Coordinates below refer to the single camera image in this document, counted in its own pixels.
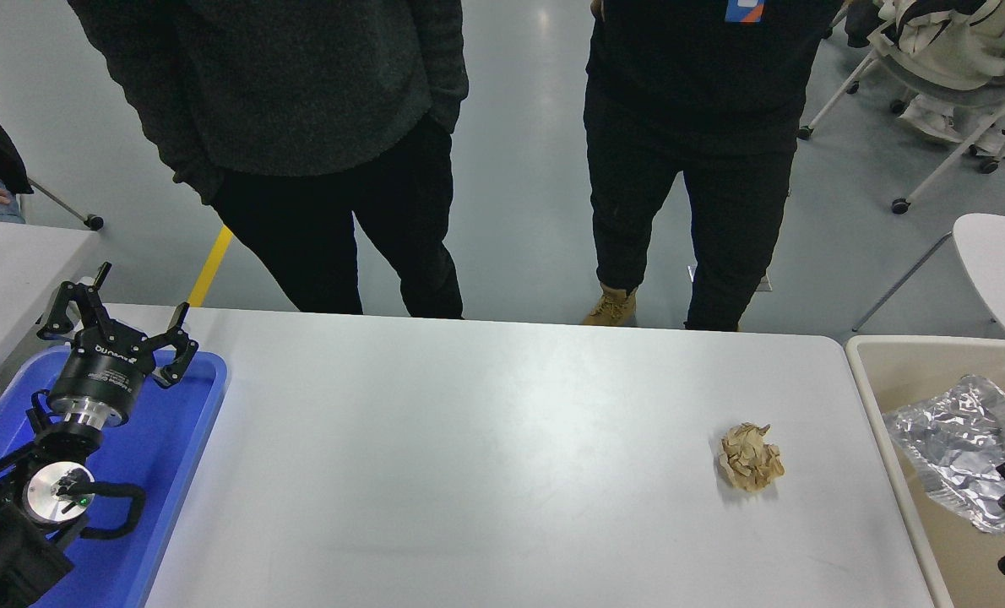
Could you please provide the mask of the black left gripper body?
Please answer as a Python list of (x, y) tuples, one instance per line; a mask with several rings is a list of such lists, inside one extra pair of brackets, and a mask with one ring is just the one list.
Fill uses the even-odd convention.
[(99, 328), (82, 328), (74, 335), (62, 373), (48, 394), (48, 408), (63, 413), (73, 401), (89, 398), (114, 412), (131, 413), (141, 388), (156, 364), (154, 351), (143, 346), (147, 335), (120, 328), (111, 339)]

